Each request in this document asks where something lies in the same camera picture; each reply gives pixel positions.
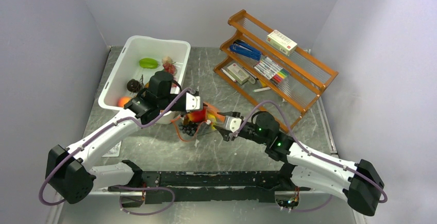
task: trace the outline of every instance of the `wooden shelf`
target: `wooden shelf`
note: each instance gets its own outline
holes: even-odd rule
[[[255,106],[258,102],[246,93],[237,83],[231,81],[225,74],[223,74],[221,69],[230,62],[235,61],[257,76],[260,81],[269,86],[275,93],[280,95],[300,112],[300,116],[294,120],[291,125],[291,128],[293,128],[318,100],[318,98],[320,98],[321,94],[323,94],[326,88],[338,75],[338,72],[332,70],[299,47],[296,48],[290,56],[282,54],[264,41],[267,34],[271,33],[273,29],[258,21],[245,10],[241,10],[231,16],[228,20],[228,24],[235,27],[237,30],[235,34],[220,47],[228,57],[218,64],[214,68],[214,71]],[[244,59],[241,55],[231,52],[229,46],[232,45],[235,40],[246,42],[261,51],[264,56],[271,58],[290,73],[290,76],[287,78],[286,93],[284,92],[283,87],[280,88],[276,86],[267,78],[259,74],[254,69],[253,63],[249,62],[252,59],[249,59],[248,61],[248,59]],[[282,122],[280,122],[280,124],[284,131],[288,131]]]

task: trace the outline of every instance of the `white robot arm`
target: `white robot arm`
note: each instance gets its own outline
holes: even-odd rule
[[[94,165],[120,140],[152,125],[162,115],[160,110],[191,112],[203,108],[197,93],[169,94],[172,80],[171,75],[157,72],[150,79],[150,87],[140,91],[105,125],[65,149],[57,145],[50,150],[42,190],[49,183],[68,203],[77,203],[91,190],[140,185],[143,171],[129,160]],[[269,157],[284,162],[283,168],[288,171],[285,178],[279,179],[281,185],[317,189],[347,201],[362,214],[374,215],[384,184],[370,162],[344,161],[314,150],[280,132],[279,123],[268,112],[255,114],[253,123],[243,123],[238,112],[219,114],[226,116],[224,126],[216,126],[225,141],[233,140],[231,133],[238,131],[239,137],[265,145]],[[47,204],[42,190],[40,200]]]
[[[256,121],[243,123],[238,112],[226,115],[224,127],[216,126],[225,141],[232,134],[266,146],[265,152],[288,167],[289,178],[283,182],[292,186],[309,187],[345,200],[354,210],[373,216],[384,188],[384,183],[373,165],[341,160],[295,140],[280,132],[279,123],[268,112],[258,112]]]
[[[161,110],[192,112],[203,109],[197,93],[170,94],[174,83],[167,72],[156,72],[150,78],[149,88],[142,89],[131,99],[125,109],[110,121],[67,148],[55,146],[48,153],[46,181],[59,192],[68,203],[77,203],[91,190],[114,185],[128,185],[141,170],[130,161],[115,165],[94,166],[96,161],[120,140],[152,125],[153,120],[163,115]]]

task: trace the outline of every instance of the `green fruit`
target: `green fruit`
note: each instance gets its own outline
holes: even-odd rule
[[[143,58],[140,60],[141,68],[157,68],[158,65],[158,61],[153,58]]]

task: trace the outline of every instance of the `gray marble surface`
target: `gray marble surface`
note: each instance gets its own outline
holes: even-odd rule
[[[85,135],[114,116],[113,111],[101,108],[97,99],[121,49],[122,47],[111,49],[95,95]],[[239,111],[243,115],[248,114],[254,106],[213,71],[214,67],[224,59],[224,52],[218,48],[191,48],[183,87],[198,89],[204,101],[222,111]],[[259,85],[247,82],[243,88],[257,89]],[[270,99],[279,103],[287,115],[298,114],[297,110],[290,104],[282,102],[282,98],[272,91],[253,93],[253,96],[258,101]],[[274,107],[267,106],[267,109],[280,118]],[[303,143],[329,154],[327,130],[321,114],[319,106],[314,105],[294,131]],[[235,141],[225,142],[217,131],[198,136],[197,139],[198,141],[182,142],[173,125],[156,124],[125,138],[119,157],[101,158],[97,165],[110,165],[129,159],[143,170],[278,170],[282,166],[281,162],[273,161],[264,153],[264,146],[252,141],[237,138]]]

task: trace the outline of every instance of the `pen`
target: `pen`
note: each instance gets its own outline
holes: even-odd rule
[[[275,76],[275,74],[273,74],[273,72],[269,71],[268,68],[266,68],[264,65],[262,65],[261,63],[258,64],[258,68],[260,69],[260,73],[265,76],[267,79],[271,79],[272,77]]]
[[[252,92],[257,93],[257,92],[262,92],[262,91],[266,91],[266,90],[270,90],[270,87],[261,88],[261,89],[255,89],[255,90],[252,90]]]
[[[276,72],[264,61],[262,61],[260,64],[262,64],[272,75],[276,75]]]
[[[280,67],[276,62],[274,62],[271,58],[266,57],[265,58],[266,62],[268,62],[273,69],[275,69],[276,71],[281,71],[282,67]]]
[[[279,73],[280,70],[278,70],[279,68],[278,68],[277,65],[273,65],[272,63],[267,62],[267,61],[266,61],[265,63],[266,63],[266,65],[268,65],[269,68],[272,69],[272,71],[275,73],[275,75],[277,75],[277,76],[280,77],[280,78],[284,78],[284,77],[285,77],[284,75],[281,75],[281,74]]]

